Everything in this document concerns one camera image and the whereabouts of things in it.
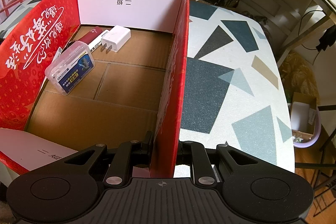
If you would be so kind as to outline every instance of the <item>brown cardboard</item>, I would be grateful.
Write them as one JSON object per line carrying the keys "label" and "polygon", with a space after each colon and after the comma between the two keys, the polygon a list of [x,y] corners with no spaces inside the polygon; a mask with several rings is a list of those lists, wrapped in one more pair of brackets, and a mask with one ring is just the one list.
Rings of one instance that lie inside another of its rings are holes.
{"label": "brown cardboard", "polygon": [[[316,97],[294,92],[293,98],[292,98],[291,111],[290,111],[291,116],[292,116],[293,102],[300,102],[300,103],[308,104],[311,109],[316,110],[316,106],[317,106]],[[299,137],[305,140],[309,140],[314,135],[315,123],[316,123],[316,119],[314,119],[314,122],[312,124],[309,124],[309,123],[307,124],[307,132],[292,130],[293,136]]]}
{"label": "brown cardboard", "polygon": [[[71,40],[91,29],[82,26]],[[27,131],[75,150],[141,141],[155,130],[171,44],[172,34],[131,30],[118,52],[100,46],[95,67],[67,96],[46,84]]]}

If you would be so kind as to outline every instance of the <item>silver pin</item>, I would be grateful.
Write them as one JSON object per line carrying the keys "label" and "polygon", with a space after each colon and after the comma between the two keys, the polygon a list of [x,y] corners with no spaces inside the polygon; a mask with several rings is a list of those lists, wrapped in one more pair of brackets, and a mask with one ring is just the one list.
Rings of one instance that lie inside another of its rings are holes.
{"label": "silver pin", "polygon": [[110,50],[112,50],[113,45],[109,46],[108,49],[106,50],[106,53],[109,53]]}
{"label": "silver pin", "polygon": [[101,52],[104,51],[104,50],[106,49],[106,46],[107,46],[107,44],[104,44],[104,45],[102,44],[102,45],[101,45],[101,48],[100,48],[100,51],[101,51]]}

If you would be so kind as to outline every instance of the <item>transparent plastic box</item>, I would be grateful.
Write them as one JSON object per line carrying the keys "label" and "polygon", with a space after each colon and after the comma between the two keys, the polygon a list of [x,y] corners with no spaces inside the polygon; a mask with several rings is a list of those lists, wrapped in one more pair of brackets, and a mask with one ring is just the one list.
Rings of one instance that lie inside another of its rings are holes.
{"label": "transparent plastic box", "polygon": [[63,95],[68,93],[95,67],[90,48],[75,41],[45,70],[45,76]]}

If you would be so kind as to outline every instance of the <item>beige shape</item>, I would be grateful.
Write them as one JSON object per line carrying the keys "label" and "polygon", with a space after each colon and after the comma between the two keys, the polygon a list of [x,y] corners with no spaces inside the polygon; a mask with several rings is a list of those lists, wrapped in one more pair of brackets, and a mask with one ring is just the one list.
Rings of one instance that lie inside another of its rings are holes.
{"label": "beige shape", "polygon": [[253,62],[252,62],[252,68],[254,68],[258,73],[260,73],[268,81],[270,81],[272,83],[272,85],[274,85],[277,89],[279,89],[278,77],[256,55],[254,56],[254,59],[253,59]]}

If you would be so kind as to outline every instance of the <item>plastic case lid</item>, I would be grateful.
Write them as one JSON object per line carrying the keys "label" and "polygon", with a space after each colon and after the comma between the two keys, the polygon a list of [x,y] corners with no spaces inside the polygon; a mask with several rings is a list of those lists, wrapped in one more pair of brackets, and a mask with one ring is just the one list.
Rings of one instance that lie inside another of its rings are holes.
{"label": "plastic case lid", "polygon": [[[68,89],[63,88],[59,83],[60,80],[67,77],[68,73],[72,71],[71,69],[75,68],[76,61],[83,55],[90,57],[91,64],[88,64],[87,70],[82,72],[78,79],[73,81],[73,83],[71,82],[71,86]],[[67,95],[94,66],[95,60],[92,57],[89,46],[82,41],[75,41],[45,69],[45,76],[60,93]]]}

